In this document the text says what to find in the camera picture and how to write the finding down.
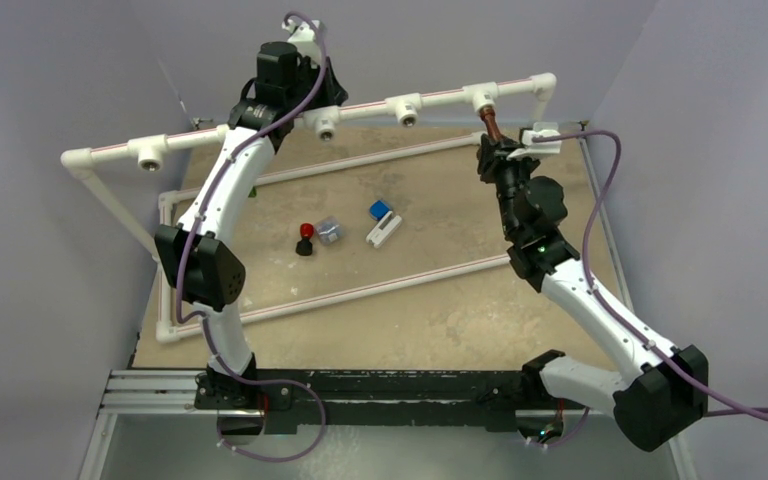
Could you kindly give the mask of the brown copper faucet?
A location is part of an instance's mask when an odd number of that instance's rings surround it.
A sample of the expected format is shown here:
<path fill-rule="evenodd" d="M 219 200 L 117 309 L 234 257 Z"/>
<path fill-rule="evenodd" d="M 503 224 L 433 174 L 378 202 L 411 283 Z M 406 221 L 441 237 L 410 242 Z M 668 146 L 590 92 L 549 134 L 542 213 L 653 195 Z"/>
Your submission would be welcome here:
<path fill-rule="evenodd" d="M 486 135 L 490 141 L 499 143 L 503 139 L 503 135 L 496 121 L 495 108 L 491 105 L 486 105 L 478 111 L 478 116 L 485 126 Z"/>

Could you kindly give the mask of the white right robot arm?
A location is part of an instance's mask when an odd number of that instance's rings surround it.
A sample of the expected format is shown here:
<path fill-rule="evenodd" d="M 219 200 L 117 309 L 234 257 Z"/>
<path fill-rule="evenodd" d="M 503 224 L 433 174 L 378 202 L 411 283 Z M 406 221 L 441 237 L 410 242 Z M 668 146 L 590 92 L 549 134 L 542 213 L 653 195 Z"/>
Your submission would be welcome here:
<path fill-rule="evenodd" d="M 614 362 L 607 371 L 548 351 L 523 367 L 524 399 L 544 407 L 576 402 L 613 418 L 638 449 L 652 452 L 708 411 L 702 392 L 707 357 L 694 345 L 677 347 L 637 318 L 585 267 L 564 238 L 561 185 L 535 175 L 538 159 L 514 157 L 521 143 L 480 137 L 476 153 L 482 182 L 494 185 L 503 234 L 516 275 L 560 306 Z"/>

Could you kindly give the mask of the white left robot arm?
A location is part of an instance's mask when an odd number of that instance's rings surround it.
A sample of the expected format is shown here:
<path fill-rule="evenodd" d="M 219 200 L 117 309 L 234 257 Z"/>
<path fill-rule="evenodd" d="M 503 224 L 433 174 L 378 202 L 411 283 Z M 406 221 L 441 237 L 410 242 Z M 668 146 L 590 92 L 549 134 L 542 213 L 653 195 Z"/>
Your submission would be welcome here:
<path fill-rule="evenodd" d="M 258 395 L 254 354 L 237 309 L 246 269 L 229 247 L 243 207 L 293 130 L 300 114 L 339 106 L 348 98 L 330 70 L 324 46 L 290 41 L 261 45 L 256 74 L 231 108 L 228 131 L 216 163 L 190 208 L 174 226 L 156 230 L 154 242 L 185 323 L 200 321 L 210 357 L 206 376 L 232 408 L 252 405 Z"/>

